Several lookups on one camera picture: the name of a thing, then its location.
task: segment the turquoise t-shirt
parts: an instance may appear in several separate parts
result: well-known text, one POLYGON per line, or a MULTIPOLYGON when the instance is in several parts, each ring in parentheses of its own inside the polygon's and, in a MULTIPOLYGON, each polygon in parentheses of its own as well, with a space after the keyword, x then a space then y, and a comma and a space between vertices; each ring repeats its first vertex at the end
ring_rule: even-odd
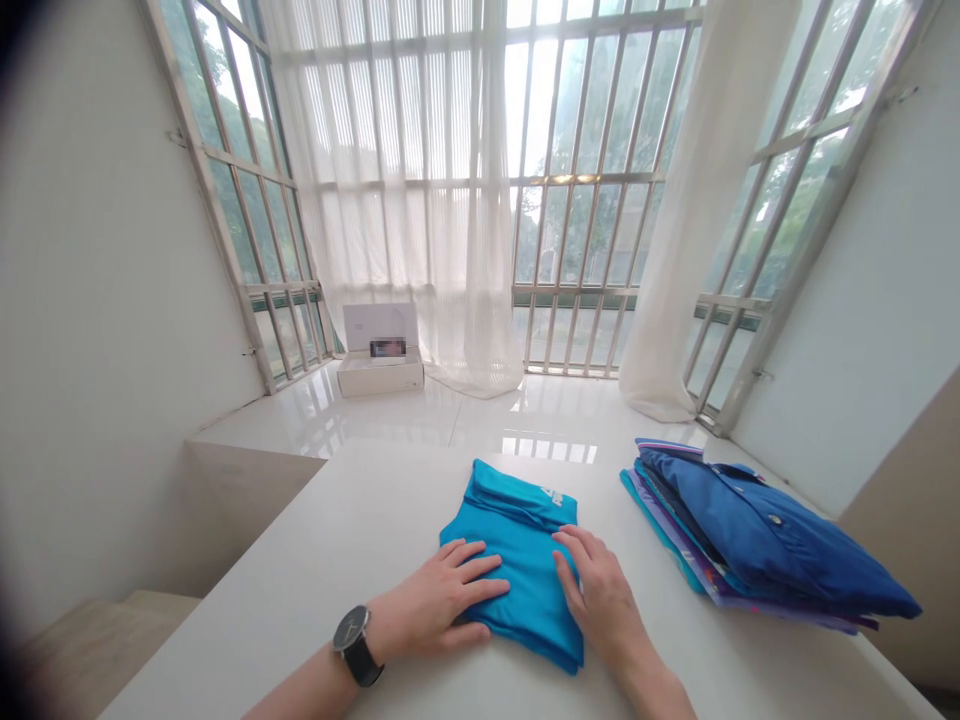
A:
POLYGON ((476 557, 503 558, 486 577, 510 581, 510 592, 474 605, 464 617, 516 640, 571 675, 583 667, 583 634, 567 608, 553 551, 563 552, 575 575, 577 570, 566 548, 551 536, 561 525, 576 523, 572 497, 474 460, 460 511, 440 532, 441 545, 458 538, 486 542, 476 557))

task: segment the hand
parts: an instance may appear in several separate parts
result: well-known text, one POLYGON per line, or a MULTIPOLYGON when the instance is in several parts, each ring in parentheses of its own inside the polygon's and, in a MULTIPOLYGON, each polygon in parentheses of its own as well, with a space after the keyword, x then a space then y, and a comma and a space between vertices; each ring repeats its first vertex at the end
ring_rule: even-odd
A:
POLYGON ((419 570, 393 590, 367 603, 367 647, 383 665, 411 654, 436 654, 490 639, 483 623, 451 623, 468 607, 503 595, 510 583, 478 577, 500 567, 499 555, 468 560, 483 552, 484 542, 447 543, 419 570))
POLYGON ((612 672, 629 668, 638 650, 650 641, 617 556, 607 550, 602 540, 576 525, 564 525, 553 539, 570 551, 580 572, 583 592, 563 553, 553 552, 574 620, 612 672))

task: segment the curtain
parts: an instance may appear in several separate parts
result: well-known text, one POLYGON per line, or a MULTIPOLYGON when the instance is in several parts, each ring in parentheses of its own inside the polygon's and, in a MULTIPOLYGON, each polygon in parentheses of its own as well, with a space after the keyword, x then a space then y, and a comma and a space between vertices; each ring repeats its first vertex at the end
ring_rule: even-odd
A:
POLYGON ((436 380, 523 377, 513 334, 503 0, 261 3, 302 214, 333 325, 414 302, 436 380))
POLYGON ((695 416, 683 384, 693 313, 721 230, 733 212, 760 135, 800 0, 711 0, 677 137, 620 392, 661 422, 695 416))

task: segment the person's left hand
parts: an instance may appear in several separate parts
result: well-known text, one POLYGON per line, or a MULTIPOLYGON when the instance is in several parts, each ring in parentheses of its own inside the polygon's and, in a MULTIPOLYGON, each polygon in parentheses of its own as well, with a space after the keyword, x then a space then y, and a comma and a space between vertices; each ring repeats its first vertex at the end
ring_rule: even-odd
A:
POLYGON ((452 625, 468 607, 503 595, 510 583, 481 579, 500 566, 499 555, 468 558, 483 552, 484 542, 447 543, 413 575, 369 603, 367 647, 380 665, 411 654, 435 654, 486 642, 483 623, 452 625))

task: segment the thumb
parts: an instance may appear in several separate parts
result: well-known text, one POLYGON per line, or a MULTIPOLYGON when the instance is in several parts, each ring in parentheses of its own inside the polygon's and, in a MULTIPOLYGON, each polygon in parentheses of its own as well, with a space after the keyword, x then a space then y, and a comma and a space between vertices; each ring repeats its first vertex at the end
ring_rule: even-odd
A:
POLYGON ((577 585, 576 578, 573 577, 573 570, 570 569, 570 563, 559 550, 553 551, 553 561, 557 565, 557 575, 560 577, 563 594, 567 598, 567 607, 570 608, 570 613, 574 617, 578 617, 585 610, 585 606, 580 587, 577 585))
POLYGON ((455 652, 490 640, 490 628, 483 623, 465 623, 448 627, 434 644, 438 652, 455 652))

